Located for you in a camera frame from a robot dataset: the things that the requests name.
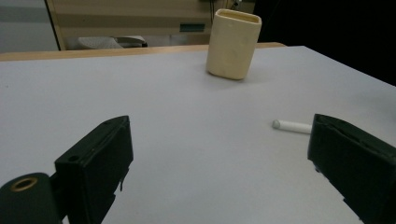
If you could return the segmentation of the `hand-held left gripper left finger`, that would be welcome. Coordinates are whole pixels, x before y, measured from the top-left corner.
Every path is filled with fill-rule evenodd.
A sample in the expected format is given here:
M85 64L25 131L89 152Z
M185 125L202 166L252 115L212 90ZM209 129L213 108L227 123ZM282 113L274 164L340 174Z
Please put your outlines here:
M109 119L55 161L70 224L101 224L134 159L130 120Z

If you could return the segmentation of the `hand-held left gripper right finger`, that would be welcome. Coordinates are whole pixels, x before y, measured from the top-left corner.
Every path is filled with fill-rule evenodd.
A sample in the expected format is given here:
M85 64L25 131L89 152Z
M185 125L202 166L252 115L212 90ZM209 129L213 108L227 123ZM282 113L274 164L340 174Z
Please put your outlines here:
M396 224L396 147L346 121L316 114L307 158L364 224Z

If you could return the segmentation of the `white pen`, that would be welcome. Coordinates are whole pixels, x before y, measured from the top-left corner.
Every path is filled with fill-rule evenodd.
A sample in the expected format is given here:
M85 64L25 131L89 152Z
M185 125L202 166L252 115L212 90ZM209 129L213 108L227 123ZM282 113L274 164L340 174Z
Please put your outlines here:
M312 126L310 124L286 121L281 119L275 119L272 122L272 127L277 130L306 134L311 134L312 130Z

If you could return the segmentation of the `cream pen holder cup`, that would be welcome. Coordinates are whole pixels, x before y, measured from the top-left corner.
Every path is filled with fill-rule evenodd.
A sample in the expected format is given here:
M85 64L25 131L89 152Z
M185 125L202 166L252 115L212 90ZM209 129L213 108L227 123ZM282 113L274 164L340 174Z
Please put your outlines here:
M217 77L244 79L262 28L259 16L219 9L211 29L206 71Z

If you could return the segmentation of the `beige cabinet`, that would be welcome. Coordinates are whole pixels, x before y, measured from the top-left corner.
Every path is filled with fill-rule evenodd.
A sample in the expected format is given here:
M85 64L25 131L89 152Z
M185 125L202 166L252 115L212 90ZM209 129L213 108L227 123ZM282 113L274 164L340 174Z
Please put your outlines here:
M257 0L44 0L61 50L75 37L209 35L215 12L251 13Z

